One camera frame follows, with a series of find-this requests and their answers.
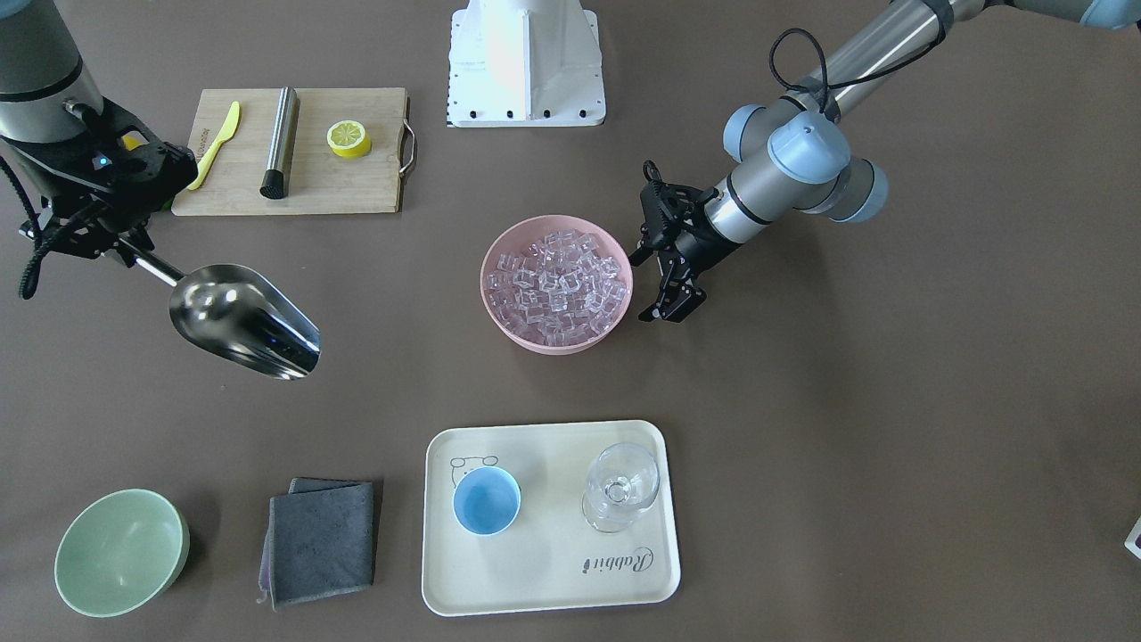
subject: lemon half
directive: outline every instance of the lemon half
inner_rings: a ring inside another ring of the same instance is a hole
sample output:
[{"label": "lemon half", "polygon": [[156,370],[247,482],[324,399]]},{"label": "lemon half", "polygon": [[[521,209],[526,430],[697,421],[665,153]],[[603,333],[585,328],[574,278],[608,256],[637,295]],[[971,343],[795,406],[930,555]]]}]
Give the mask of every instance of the lemon half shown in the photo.
[{"label": "lemon half", "polygon": [[329,128],[325,140],[333,153],[346,159],[358,159],[372,148],[372,138],[364,125],[355,120],[342,120]]}]

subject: blue cup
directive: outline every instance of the blue cup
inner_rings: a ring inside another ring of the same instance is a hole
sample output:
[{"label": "blue cup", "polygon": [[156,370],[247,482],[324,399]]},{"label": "blue cup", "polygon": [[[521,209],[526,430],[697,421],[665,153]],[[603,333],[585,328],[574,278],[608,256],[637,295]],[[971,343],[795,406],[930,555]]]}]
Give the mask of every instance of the blue cup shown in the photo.
[{"label": "blue cup", "polygon": [[519,501],[519,485],[511,473],[497,466],[484,466],[460,480],[452,496],[452,510],[468,531],[495,535],[515,521]]}]

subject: mint green bowl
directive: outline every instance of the mint green bowl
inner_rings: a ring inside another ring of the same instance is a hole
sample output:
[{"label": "mint green bowl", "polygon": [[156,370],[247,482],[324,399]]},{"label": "mint green bowl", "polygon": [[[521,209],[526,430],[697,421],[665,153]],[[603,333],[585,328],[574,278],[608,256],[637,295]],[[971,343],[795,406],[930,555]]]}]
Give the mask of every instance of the mint green bowl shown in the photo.
[{"label": "mint green bowl", "polygon": [[152,490],[120,490],[88,506],[56,552],[56,590],[92,618],[132,611],[170,586],[186,563],[186,520]]}]

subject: tabletop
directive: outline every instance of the tabletop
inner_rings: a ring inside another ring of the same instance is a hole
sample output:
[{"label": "tabletop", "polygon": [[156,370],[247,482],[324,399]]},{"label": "tabletop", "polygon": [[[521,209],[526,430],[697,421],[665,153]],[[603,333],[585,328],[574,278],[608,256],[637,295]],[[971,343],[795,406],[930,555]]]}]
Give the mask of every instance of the tabletop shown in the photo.
[{"label": "tabletop", "polygon": [[[683,324],[642,324],[658,274],[597,347],[547,357],[480,302],[505,228],[578,216],[633,249],[641,163],[706,187],[721,129],[776,99],[786,27],[835,50],[853,2],[584,1],[598,127],[445,124],[452,0],[58,0],[102,92],[186,144],[205,88],[404,87],[419,140],[399,213],[176,218],[177,266],[240,262],[321,328],[278,382],[187,344],[169,289],[31,245],[0,189],[0,639],[1138,640],[1141,36],[988,9],[842,129],[890,176],[873,220],[790,214],[704,274]],[[816,65],[790,41],[795,76]],[[670,454],[681,584],[667,601],[442,618],[420,595],[424,453],[463,426],[646,420]],[[273,612],[268,501],[294,477],[383,482],[375,583]],[[59,538],[122,488],[170,498],[183,576],[110,620],[56,595]]]}]

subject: blue joint cap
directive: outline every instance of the blue joint cap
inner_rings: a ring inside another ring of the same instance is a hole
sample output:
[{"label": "blue joint cap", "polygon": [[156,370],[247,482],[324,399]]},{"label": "blue joint cap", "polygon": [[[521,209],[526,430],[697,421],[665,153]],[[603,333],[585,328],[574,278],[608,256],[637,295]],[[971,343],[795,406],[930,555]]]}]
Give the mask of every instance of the blue joint cap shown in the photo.
[{"label": "blue joint cap", "polygon": [[790,178],[809,185],[834,179],[851,162],[848,139],[819,112],[800,112],[769,136],[769,157]]},{"label": "blue joint cap", "polygon": [[745,136],[745,125],[753,114],[763,109],[762,105],[745,105],[733,112],[729,121],[725,123],[725,131],[721,133],[721,145],[733,160],[743,162],[741,157],[741,139]]},{"label": "blue joint cap", "polygon": [[848,218],[833,218],[832,220],[836,222],[864,222],[880,213],[880,210],[888,202],[888,174],[874,162],[865,162],[872,165],[872,188],[868,190],[867,197],[864,198],[864,204]]},{"label": "blue joint cap", "polygon": [[15,16],[31,3],[32,0],[0,0],[0,19]]},{"label": "blue joint cap", "polygon": [[1082,16],[1082,24],[1101,29],[1122,29],[1141,21],[1141,0],[1093,0]]}]

